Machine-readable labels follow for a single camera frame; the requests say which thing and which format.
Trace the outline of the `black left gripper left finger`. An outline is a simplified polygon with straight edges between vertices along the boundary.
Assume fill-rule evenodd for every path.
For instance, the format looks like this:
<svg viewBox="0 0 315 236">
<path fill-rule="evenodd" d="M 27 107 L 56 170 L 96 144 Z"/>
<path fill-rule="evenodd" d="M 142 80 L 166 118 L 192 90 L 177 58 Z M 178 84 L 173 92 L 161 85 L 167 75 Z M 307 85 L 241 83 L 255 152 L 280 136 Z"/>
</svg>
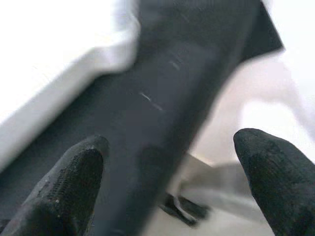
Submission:
<svg viewBox="0 0 315 236">
<path fill-rule="evenodd" d="M 70 147 L 0 236 L 88 236 L 108 155 L 109 143 L 99 135 Z"/>
</svg>

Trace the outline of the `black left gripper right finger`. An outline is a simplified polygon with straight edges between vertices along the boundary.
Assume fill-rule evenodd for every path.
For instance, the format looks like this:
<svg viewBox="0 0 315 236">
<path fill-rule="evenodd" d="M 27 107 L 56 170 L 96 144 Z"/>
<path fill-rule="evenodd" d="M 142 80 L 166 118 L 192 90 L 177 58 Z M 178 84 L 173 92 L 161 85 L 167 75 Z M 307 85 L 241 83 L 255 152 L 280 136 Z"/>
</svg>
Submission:
<svg viewBox="0 0 315 236">
<path fill-rule="evenodd" d="M 275 236 L 315 236 L 315 164 L 289 141 L 259 129 L 240 129 L 233 142 Z"/>
</svg>

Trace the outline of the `blurred black object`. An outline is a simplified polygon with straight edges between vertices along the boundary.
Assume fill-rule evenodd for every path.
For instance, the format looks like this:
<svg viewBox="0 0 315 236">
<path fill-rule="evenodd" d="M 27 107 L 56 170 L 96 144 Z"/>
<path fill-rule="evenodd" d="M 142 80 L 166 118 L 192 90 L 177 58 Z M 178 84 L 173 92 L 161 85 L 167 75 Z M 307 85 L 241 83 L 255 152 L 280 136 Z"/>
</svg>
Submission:
<svg viewBox="0 0 315 236">
<path fill-rule="evenodd" d="M 168 215 L 182 221 L 189 227 L 197 226 L 206 220 L 211 212 L 208 206 L 201 206 L 190 200 L 166 193 L 164 200 L 158 205 Z"/>
</svg>

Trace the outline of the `white plastic table top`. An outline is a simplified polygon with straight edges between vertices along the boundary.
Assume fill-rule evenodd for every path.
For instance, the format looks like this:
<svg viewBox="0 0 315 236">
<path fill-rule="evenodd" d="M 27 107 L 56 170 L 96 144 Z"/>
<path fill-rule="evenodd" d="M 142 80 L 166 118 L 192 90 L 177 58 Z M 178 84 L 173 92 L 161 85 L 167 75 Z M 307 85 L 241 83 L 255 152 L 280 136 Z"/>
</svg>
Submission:
<svg viewBox="0 0 315 236">
<path fill-rule="evenodd" d="M 140 0 L 0 0 L 0 173 L 101 74 L 134 63 Z"/>
</svg>

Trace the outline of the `black tablecloth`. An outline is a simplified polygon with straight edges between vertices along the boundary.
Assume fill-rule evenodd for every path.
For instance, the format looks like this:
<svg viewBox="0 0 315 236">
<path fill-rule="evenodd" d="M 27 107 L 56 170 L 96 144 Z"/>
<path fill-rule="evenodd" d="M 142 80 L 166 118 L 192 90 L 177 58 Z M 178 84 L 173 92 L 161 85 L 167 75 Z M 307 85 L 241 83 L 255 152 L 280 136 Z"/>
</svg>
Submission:
<svg viewBox="0 0 315 236">
<path fill-rule="evenodd" d="M 95 234 L 138 236 L 231 73 L 282 47 L 262 0 L 143 0 L 140 12 L 135 65 L 96 78 L 0 174 L 0 220 L 70 146 L 98 134 L 110 154 Z"/>
</svg>

